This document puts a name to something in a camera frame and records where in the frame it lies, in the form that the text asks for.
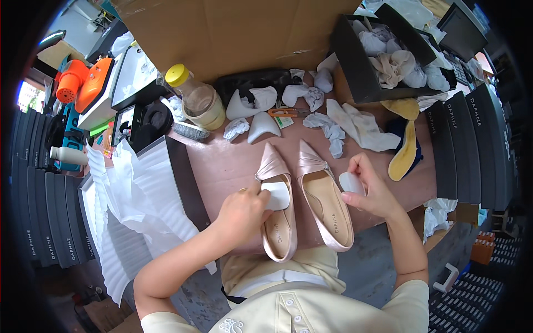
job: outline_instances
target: orange scissors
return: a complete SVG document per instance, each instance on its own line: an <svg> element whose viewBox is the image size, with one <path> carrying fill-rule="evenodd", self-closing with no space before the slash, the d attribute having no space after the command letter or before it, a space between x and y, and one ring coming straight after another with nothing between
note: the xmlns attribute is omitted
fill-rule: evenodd
<svg viewBox="0 0 533 333"><path fill-rule="evenodd" d="M300 108L270 109L268 114L271 117L307 117L311 114L311 111Z"/></svg>

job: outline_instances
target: white bottle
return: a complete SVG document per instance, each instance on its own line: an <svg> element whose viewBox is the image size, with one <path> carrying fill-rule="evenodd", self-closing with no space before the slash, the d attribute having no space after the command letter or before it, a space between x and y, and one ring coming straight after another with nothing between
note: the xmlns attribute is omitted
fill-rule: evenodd
<svg viewBox="0 0 533 333"><path fill-rule="evenodd" d="M89 158L81 150L68 147L51 147L50 158L70 164L87 165Z"/></svg>

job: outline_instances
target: brush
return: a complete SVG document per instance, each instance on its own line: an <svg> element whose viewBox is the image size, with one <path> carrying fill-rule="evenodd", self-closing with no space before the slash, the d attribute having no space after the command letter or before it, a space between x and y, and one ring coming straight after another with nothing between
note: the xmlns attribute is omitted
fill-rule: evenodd
<svg viewBox="0 0 533 333"><path fill-rule="evenodd" d="M209 131L195 125L184 123L182 121L174 123L172 129L174 132L198 142L204 142L209 136Z"/></svg>

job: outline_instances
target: pink satin high heel shoe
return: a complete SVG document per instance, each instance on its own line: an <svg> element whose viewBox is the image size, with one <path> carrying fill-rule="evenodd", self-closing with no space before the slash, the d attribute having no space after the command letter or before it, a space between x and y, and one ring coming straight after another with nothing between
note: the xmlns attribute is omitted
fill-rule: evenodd
<svg viewBox="0 0 533 333"><path fill-rule="evenodd" d="M283 181L289 189L289 206L284 210L272 213L261 226L261 238L266 254L272 260L284 263L292 258L298 245L293 189L289 169L270 142L265 145L261 166L255 174L255 178L261 182Z"/></svg>
<svg viewBox="0 0 533 333"><path fill-rule="evenodd" d="M348 251L353 245L348 208L327 162L303 140L300 140L297 179L324 243L337 252Z"/></svg>

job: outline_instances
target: cream shirt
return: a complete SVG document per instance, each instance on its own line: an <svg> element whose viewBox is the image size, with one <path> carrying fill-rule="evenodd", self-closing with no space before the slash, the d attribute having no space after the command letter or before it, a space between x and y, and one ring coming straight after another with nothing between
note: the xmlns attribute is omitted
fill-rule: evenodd
<svg viewBox="0 0 533 333"><path fill-rule="evenodd" d="M337 253L327 247L299 250L287 263L261 256L221 259L224 290L247 297L210 332L322 333L427 332L429 288L424 281L402 284L383 308L340 295ZM141 320L145 333L199 333L185 319L156 312Z"/></svg>

